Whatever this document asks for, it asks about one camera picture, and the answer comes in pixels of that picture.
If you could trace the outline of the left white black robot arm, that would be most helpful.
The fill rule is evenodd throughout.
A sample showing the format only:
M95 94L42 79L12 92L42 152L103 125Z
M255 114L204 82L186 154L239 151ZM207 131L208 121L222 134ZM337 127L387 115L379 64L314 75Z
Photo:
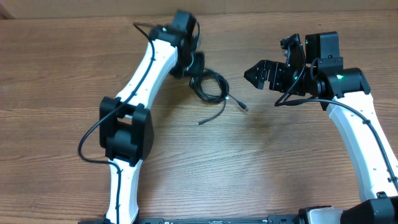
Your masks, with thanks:
M197 52L199 28L194 15L177 11L171 24L157 25L147 34L144 57L128 84L115 98L99 106L99 143L111 171L109 208L104 223L137 223L139 173L154 142L150 109L167 75L183 78L204 69Z

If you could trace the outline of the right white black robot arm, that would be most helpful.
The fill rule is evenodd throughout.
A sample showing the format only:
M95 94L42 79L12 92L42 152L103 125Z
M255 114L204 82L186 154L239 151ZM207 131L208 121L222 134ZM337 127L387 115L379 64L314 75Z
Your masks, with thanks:
M337 32L282 39L285 62L261 60L244 77L281 96L276 106L317 102L337 127L351 159L361 199L349 209L302 208L267 223L396 223L397 158L377 118L371 88L358 68L345 68Z

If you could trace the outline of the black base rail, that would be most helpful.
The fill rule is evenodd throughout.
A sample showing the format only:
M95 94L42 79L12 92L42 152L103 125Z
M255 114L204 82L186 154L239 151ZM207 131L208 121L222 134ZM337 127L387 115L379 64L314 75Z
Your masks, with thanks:
M301 224L298 215L269 215L257 218L205 218L205 219L163 219L137 218L133 224Z

